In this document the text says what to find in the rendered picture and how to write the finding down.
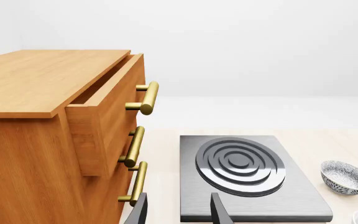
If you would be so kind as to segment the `patterned black-white bowl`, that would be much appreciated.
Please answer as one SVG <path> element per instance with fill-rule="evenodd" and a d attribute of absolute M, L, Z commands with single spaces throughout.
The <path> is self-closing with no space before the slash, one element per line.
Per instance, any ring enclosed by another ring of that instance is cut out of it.
<path fill-rule="evenodd" d="M 358 195 L 358 168 L 341 161 L 324 161 L 320 165 L 323 182 L 337 194 Z"/>

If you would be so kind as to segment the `open wooden drawer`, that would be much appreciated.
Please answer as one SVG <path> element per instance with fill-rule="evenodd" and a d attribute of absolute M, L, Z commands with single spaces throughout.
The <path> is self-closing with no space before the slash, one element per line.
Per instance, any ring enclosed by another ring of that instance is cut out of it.
<path fill-rule="evenodd" d="M 125 104 L 141 102 L 145 84 L 144 56 L 127 55 L 66 108 L 76 156 L 83 176 L 108 176 L 108 133 L 126 119 L 136 117 Z"/>

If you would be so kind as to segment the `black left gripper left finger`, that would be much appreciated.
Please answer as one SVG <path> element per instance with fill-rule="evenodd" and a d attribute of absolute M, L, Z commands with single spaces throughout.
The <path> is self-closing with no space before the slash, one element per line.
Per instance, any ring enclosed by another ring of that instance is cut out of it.
<path fill-rule="evenodd" d="M 134 208 L 124 224 L 145 224 L 147 218 L 148 200 L 147 194 L 141 193 Z"/>

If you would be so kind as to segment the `flat black stove plate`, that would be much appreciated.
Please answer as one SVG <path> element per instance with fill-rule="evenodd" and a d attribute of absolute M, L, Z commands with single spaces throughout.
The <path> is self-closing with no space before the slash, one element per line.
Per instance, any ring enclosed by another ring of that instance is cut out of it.
<path fill-rule="evenodd" d="M 331 222 L 333 212 L 275 136 L 180 136 L 180 220 Z"/>

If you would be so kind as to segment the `wooden cabinet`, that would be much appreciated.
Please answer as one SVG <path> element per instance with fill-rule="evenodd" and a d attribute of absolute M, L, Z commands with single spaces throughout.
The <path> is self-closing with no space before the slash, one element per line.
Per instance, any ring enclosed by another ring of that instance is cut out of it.
<path fill-rule="evenodd" d="M 65 108 L 127 55 L 0 55 L 0 224 L 100 224 L 111 177 L 81 174 Z"/>

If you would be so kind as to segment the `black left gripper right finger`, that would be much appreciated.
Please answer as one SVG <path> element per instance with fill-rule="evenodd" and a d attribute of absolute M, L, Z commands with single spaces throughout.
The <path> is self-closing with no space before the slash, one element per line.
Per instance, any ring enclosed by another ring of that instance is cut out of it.
<path fill-rule="evenodd" d="M 217 193 L 211 194 L 210 209 L 213 224 L 234 224 Z"/>

